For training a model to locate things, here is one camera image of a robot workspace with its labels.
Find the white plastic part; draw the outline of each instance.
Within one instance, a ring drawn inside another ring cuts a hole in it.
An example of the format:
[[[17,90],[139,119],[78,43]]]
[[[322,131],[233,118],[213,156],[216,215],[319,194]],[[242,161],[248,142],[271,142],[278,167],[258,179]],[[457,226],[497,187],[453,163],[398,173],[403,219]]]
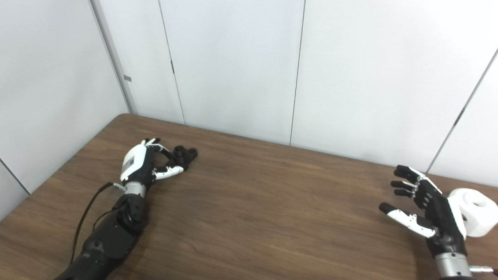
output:
[[[120,177],[121,181],[124,181],[130,174],[142,167],[143,161],[145,160],[145,153],[147,152],[147,148],[144,146],[145,141],[142,141],[142,143],[143,144],[138,144],[131,148],[124,156],[123,169],[121,170]]]
[[[166,172],[157,172],[156,173],[156,180],[161,180],[165,179],[171,176],[175,176],[177,174],[180,174],[183,172],[183,168],[180,166],[175,166],[175,167],[167,167]]]
[[[414,231],[415,233],[418,233],[425,238],[432,237],[436,234],[436,231],[434,229],[425,228],[417,224],[417,215],[406,215],[399,209],[393,210],[387,215],[394,221],[402,224],[409,230]]]
[[[448,199],[457,204],[465,217],[463,221],[470,237],[486,235],[498,223],[497,204],[474,189],[454,189]]]

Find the white cylindrical object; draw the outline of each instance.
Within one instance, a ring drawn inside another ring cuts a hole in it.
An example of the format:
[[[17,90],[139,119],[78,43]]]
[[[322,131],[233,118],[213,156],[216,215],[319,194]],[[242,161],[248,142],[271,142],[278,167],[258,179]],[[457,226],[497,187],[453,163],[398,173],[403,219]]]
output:
[[[484,236],[498,223],[497,204],[479,191],[454,189],[448,199],[460,207],[468,236]]]

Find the wall seam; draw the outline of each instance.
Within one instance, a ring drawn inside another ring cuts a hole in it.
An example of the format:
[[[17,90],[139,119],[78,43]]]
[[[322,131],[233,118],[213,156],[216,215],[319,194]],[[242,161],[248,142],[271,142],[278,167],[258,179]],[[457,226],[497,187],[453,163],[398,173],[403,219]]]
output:
[[[294,89],[294,105],[292,106],[292,120],[290,122],[289,146],[292,144],[292,130],[294,128],[294,112],[296,111],[297,80],[299,78],[299,63],[301,62],[301,46],[303,43],[304,12],[306,10],[306,0],[303,3],[303,18],[301,21],[301,37],[299,38],[299,53],[297,55],[296,87]]]
[[[171,56],[171,49],[169,48],[168,34],[166,32],[166,24],[164,23],[164,16],[162,14],[161,0],[157,0],[159,3],[159,11],[161,12],[162,27],[164,28],[164,36],[166,37],[166,45],[168,46],[169,59],[171,59],[171,70],[173,71],[173,77],[175,77],[176,94],[178,95],[178,102],[180,103],[180,110],[182,112],[183,124],[186,125],[185,115],[183,114],[182,99],[180,98],[180,91],[178,90],[178,82],[176,81],[176,73],[173,68],[173,57]]]
[[[14,179],[19,183],[19,185],[22,187],[22,189],[28,194],[30,195],[31,193],[26,189],[26,187],[21,183],[21,181],[19,180],[19,178],[14,174],[14,172],[12,172],[12,170],[7,166],[7,164],[5,164],[5,162],[2,160],[2,158],[0,157],[0,164],[2,164],[5,169],[7,169],[7,171],[12,175],[12,177],[14,177]]]
[[[450,138],[451,134],[453,133],[453,130],[455,129],[455,127],[457,126],[458,122],[460,121],[461,117],[463,116],[464,112],[465,112],[465,109],[467,109],[467,106],[469,105],[470,101],[472,100],[472,98],[474,97],[474,95],[476,94],[477,90],[479,89],[479,86],[481,85],[484,77],[486,76],[486,74],[488,73],[488,70],[491,68],[491,65],[493,64],[494,60],[496,59],[498,55],[498,48],[496,49],[495,53],[493,54],[493,56],[491,57],[491,60],[489,61],[488,65],[486,66],[486,68],[484,69],[484,72],[483,74],[481,75],[479,81],[477,81],[477,84],[476,86],[474,87],[472,93],[470,94],[469,98],[467,99],[467,102],[465,102],[465,105],[463,106],[462,110],[460,111],[460,113],[458,114],[455,122],[453,123],[453,126],[451,127],[450,131],[448,132],[448,134],[446,135],[446,137],[444,138],[443,140],[443,143],[441,144],[441,146],[439,147],[438,151],[436,152],[436,155],[434,156],[434,158],[432,159],[431,163],[429,164],[429,167],[427,168],[427,171],[425,173],[429,173],[432,166],[434,165],[434,163],[436,162],[437,158],[439,157],[439,154],[441,153],[441,151],[443,150],[443,147],[444,145],[446,144],[446,141],[448,141],[448,139]]]

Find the metal cylinder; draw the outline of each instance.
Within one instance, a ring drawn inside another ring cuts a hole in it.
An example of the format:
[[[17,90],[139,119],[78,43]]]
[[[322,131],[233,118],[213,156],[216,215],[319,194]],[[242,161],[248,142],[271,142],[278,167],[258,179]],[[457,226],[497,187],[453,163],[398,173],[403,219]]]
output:
[[[437,255],[435,259],[441,278],[457,276],[472,277],[467,257],[464,254],[443,253]]]

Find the robotic hand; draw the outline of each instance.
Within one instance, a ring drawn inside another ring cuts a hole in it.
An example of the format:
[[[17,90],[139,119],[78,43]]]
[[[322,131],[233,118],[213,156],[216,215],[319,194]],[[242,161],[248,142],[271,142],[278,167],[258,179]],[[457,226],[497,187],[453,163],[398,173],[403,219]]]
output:
[[[160,139],[145,139],[124,157],[121,184],[107,183],[94,195],[76,230],[73,253],[83,220],[97,195],[113,185],[124,194],[105,219],[90,234],[79,256],[55,280],[105,280],[131,252],[147,225],[145,194],[156,180],[186,171],[197,157],[194,148],[177,146],[170,152],[159,144]],[[165,166],[155,167],[156,153],[168,158]]]
[[[395,195],[412,198],[425,212],[424,217],[410,214],[388,203],[379,209],[396,222],[426,238],[427,247],[436,260],[442,280],[473,280],[465,249],[466,229],[459,206],[443,196],[424,174],[408,166],[398,165],[394,175],[408,180],[392,181]]]

